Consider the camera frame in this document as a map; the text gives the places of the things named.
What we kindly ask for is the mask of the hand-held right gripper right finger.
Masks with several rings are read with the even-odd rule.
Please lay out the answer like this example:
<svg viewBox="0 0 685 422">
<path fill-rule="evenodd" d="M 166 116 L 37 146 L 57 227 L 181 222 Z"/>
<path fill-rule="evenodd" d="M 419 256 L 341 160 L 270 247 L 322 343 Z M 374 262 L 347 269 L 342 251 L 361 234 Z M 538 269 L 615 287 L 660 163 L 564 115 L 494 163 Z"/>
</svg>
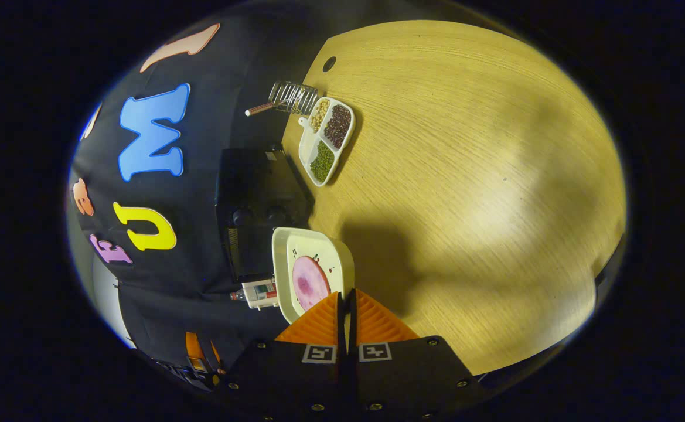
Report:
<svg viewBox="0 0 685 422">
<path fill-rule="evenodd" d="M 446 421 L 483 387 L 441 336 L 420 336 L 360 289 L 350 292 L 348 382 L 355 421 Z"/>
</svg>

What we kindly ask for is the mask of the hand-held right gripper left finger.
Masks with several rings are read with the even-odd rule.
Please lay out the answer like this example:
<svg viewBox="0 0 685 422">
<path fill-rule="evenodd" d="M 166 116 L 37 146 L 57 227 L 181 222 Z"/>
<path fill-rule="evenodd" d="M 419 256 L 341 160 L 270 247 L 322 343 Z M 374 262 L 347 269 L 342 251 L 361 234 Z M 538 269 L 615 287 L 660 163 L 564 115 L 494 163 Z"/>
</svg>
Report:
<svg viewBox="0 0 685 422">
<path fill-rule="evenodd" d="M 348 417 L 345 302 L 334 292 L 275 339 L 254 340 L 219 383 L 219 402 L 249 421 Z"/>
</svg>

